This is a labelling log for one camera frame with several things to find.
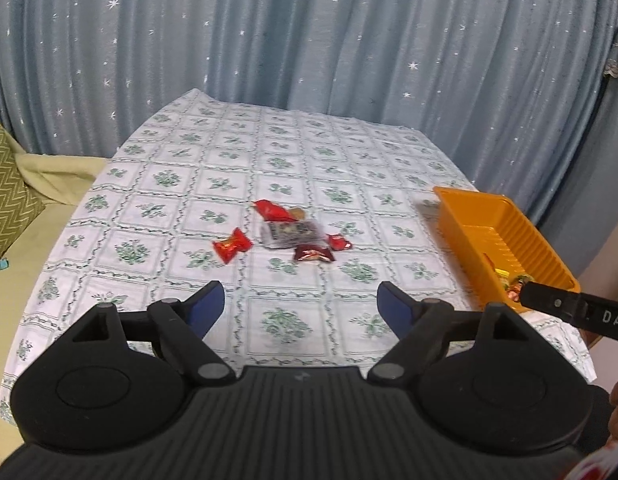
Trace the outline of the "clear mixed nuts packet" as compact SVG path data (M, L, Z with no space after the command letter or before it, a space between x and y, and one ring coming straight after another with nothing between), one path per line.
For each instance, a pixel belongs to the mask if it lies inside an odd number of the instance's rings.
M293 248L323 239L323 231L313 220L265 222L260 231L262 245L268 249Z

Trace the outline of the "orange plastic basket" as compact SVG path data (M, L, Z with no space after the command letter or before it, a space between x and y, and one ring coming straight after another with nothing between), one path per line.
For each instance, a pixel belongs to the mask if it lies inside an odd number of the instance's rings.
M579 292L580 284L537 228L507 197L436 186L438 229L454 253L480 307L502 302L518 313L484 255L516 274L529 274L543 285Z

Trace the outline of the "dark red snack packet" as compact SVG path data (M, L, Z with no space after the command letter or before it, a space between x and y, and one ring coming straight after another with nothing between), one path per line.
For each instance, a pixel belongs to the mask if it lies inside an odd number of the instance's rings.
M329 246L300 244L295 248L294 260L297 262L318 261L331 263L335 257Z

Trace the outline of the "small brown candy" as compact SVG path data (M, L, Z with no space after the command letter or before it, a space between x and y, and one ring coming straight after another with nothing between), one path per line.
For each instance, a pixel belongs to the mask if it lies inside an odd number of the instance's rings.
M292 208L289 213L296 219L296 220L303 220L304 218L306 218L306 211L304 211L301 208Z

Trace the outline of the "small red snack packet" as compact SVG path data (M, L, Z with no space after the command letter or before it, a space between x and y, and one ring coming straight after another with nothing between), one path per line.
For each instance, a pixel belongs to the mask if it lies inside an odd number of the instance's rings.
M326 241L333 252L342 252L352 248L352 243L341 233L329 234Z

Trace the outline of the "blue star curtain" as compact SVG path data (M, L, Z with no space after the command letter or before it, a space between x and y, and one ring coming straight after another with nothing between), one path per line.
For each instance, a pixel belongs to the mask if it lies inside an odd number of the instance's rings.
M422 131L574 272L618 223L618 0L0 0L0 122L112 156L184 92Z

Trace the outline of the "bright red snack packet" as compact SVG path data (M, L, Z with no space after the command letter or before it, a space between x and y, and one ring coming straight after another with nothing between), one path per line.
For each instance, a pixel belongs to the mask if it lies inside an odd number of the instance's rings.
M267 222L295 222L296 218L284 207L269 200L255 200L253 207Z

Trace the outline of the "snacks pile in basket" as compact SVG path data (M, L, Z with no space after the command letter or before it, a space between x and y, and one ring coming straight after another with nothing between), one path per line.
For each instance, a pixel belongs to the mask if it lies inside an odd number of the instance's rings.
M498 268L488 255L484 255L484 258L486 258L492 272L498 278L507 298L515 302L515 304L519 304L522 286L533 283L534 278L526 273L514 275L510 271Z

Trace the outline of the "red candy packet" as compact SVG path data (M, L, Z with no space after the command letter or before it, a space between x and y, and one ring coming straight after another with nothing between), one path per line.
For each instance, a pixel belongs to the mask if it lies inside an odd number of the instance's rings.
M252 247L253 242L239 228L224 240L213 242L213 250L224 264L229 264L239 252L248 252Z

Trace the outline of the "green zigzag cushion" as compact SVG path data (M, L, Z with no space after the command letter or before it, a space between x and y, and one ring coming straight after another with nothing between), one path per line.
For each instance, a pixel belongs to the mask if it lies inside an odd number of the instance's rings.
M44 204L26 185L0 126L0 259L42 211Z

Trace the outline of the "floral white tablecloth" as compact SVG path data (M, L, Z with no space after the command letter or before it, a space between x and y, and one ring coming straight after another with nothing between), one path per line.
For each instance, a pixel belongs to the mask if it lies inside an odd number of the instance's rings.
M379 283L478 301L438 228L467 180L420 131L229 104L192 90L132 133L55 238L0 385L99 302L122 312L219 281L207 344L234 366L353 364L394 342Z

